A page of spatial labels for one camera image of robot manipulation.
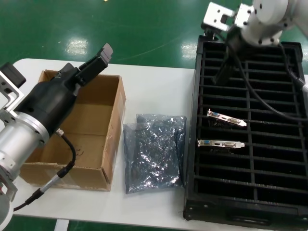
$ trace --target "cable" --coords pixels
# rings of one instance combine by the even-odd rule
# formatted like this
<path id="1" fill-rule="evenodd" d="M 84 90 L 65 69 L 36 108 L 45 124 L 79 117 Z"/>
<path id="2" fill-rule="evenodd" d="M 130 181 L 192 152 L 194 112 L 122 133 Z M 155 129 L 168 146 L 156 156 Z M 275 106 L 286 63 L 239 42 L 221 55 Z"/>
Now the cable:
<path id="1" fill-rule="evenodd" d="M 14 212 L 19 210 L 19 209 L 22 209 L 26 205 L 29 205 L 33 201 L 39 199 L 52 185 L 54 185 L 59 179 L 63 178 L 74 167 L 75 161 L 76 161 L 76 150 L 75 150 L 73 144 L 71 143 L 71 141 L 69 141 L 67 136 L 64 135 L 64 132 L 60 128 L 56 132 L 60 137 L 62 137 L 62 139 L 71 148 L 71 150 L 72 150 L 72 160 L 65 167 L 60 169 L 57 172 L 57 174 L 54 175 L 54 177 L 49 182 L 47 182 L 47 184 L 45 184 L 43 187 L 37 189 L 28 199 L 26 199 L 26 201 L 23 204 L 14 208 Z"/>
<path id="2" fill-rule="evenodd" d="M 302 90 L 304 90 L 305 88 L 303 88 L 305 86 L 305 82 L 300 79 L 299 77 L 297 77 L 290 69 L 289 69 L 289 64 L 288 64 L 288 58 L 287 55 L 285 54 L 285 50 L 284 47 L 281 43 L 278 44 L 278 46 L 280 47 L 281 51 L 282 51 L 282 55 L 283 55 L 283 63 L 284 63 L 284 68 L 285 71 L 287 72 L 287 74 L 291 77 L 291 79 L 294 80 L 294 83 L 301 88 Z"/>
<path id="3" fill-rule="evenodd" d="M 236 65 L 238 66 L 239 70 L 240 70 L 240 74 L 242 76 L 242 78 L 244 79 L 244 82 L 247 86 L 247 88 L 249 89 L 249 91 L 253 94 L 253 96 L 261 103 L 263 104 L 267 109 L 269 109 L 270 111 L 272 111 L 274 114 L 284 118 L 284 119 L 288 119 L 288 120 L 292 120 L 292 121 L 296 121 L 296 122 L 308 122 L 308 118 L 299 118 L 299 117 L 292 117 L 289 116 L 283 112 L 280 112 L 278 110 L 276 110 L 275 108 L 273 108 L 272 106 L 270 106 L 268 103 L 266 103 L 257 93 L 256 91 L 253 89 L 253 87 L 250 85 L 249 80 L 247 79 L 241 61 L 239 59 L 239 57 L 236 55 L 234 49 L 232 48 L 232 46 L 227 42 L 227 40 L 221 35 L 220 32 L 215 31 L 215 34 L 224 41 L 224 43 L 226 44 L 226 46 L 228 46 L 228 48 L 230 49 L 230 51 L 233 54 L 233 58 L 235 59 Z M 285 57 L 285 67 L 287 70 L 287 73 L 290 75 L 290 70 L 288 69 L 287 63 L 286 63 L 286 55 L 283 49 L 283 53 L 284 53 L 284 57 Z"/>

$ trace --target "green floor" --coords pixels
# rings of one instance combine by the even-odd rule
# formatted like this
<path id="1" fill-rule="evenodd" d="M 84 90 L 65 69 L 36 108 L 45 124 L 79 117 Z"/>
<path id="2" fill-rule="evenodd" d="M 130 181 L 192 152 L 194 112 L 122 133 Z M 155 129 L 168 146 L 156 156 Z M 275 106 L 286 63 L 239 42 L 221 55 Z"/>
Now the green floor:
<path id="1" fill-rule="evenodd" d="M 235 9 L 241 0 L 212 0 Z M 113 64 L 194 68 L 209 0 L 0 0 L 0 64 L 24 58 L 86 61 L 108 42 Z M 283 41 L 308 42 L 298 29 Z M 7 231 L 49 231 L 55 220 L 14 217 Z M 72 222 L 70 230 L 145 230 Z"/>

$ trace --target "robotic arm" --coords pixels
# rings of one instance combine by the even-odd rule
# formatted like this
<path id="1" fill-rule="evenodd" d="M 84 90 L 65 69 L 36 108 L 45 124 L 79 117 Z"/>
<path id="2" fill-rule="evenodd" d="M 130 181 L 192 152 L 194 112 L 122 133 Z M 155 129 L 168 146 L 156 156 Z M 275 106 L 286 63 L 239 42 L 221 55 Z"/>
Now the robotic arm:
<path id="1" fill-rule="evenodd" d="M 112 48 L 105 44 L 79 68 L 68 63 L 51 81 L 38 83 L 23 100 L 19 88 L 26 79 L 11 64 L 0 67 L 0 92 L 8 99 L 0 109 L 0 119 L 5 124 L 0 132 L 0 230 L 13 214 L 12 201 L 17 192 L 13 181 L 21 166 L 37 147 L 44 147 L 51 135 L 58 133 L 59 126 L 74 107 L 79 89 L 108 66 L 112 53 Z M 35 192 L 36 198 L 32 196 L 32 201 L 66 175 L 74 164 L 74 161 L 69 163 Z"/>
<path id="2" fill-rule="evenodd" d="M 254 0 L 252 6 L 241 4 L 232 11 L 215 3 L 210 3 L 201 27 L 207 31 L 227 32 L 226 41 L 240 58 L 249 55 L 250 47 L 277 46 L 282 32 L 297 26 L 308 37 L 308 0 Z M 233 25 L 228 26 L 228 18 Z M 223 67 L 213 80 L 223 85 L 233 72 L 234 58 L 227 48 Z M 302 83 L 302 89 L 308 92 Z"/>

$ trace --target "cardboard box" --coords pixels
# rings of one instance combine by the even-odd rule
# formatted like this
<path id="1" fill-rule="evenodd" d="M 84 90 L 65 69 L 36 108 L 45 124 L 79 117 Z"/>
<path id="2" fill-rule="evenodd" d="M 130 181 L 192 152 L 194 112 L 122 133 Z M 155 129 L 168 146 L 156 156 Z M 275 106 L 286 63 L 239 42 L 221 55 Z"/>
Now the cardboard box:
<path id="1" fill-rule="evenodd" d="M 43 71 L 39 81 L 48 81 L 55 74 Z M 61 125 L 76 149 L 76 164 L 57 187 L 110 190 L 125 101 L 120 76 L 98 75 L 80 89 L 72 113 Z M 69 146 L 54 134 L 27 159 L 20 176 L 30 184 L 44 185 L 71 158 Z"/>

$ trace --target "cardboard flap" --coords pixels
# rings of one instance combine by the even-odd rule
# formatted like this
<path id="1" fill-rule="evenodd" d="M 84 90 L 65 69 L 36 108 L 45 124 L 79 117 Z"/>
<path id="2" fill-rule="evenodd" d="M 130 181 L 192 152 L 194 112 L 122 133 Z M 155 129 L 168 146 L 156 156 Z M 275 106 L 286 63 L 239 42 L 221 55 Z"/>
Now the cardboard flap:
<path id="1" fill-rule="evenodd" d="M 26 163 L 21 168 L 23 179 L 36 185 L 46 184 L 63 165 L 46 163 Z M 100 169 L 73 167 L 73 169 L 57 183 L 57 186 L 72 188 L 78 186 L 81 189 L 109 190 L 108 182 L 105 180 Z"/>
<path id="2" fill-rule="evenodd" d="M 103 151 L 102 169 L 109 182 L 112 182 L 113 178 L 113 171 L 122 130 L 125 101 L 126 96 L 123 81 L 122 78 L 120 78 Z"/>

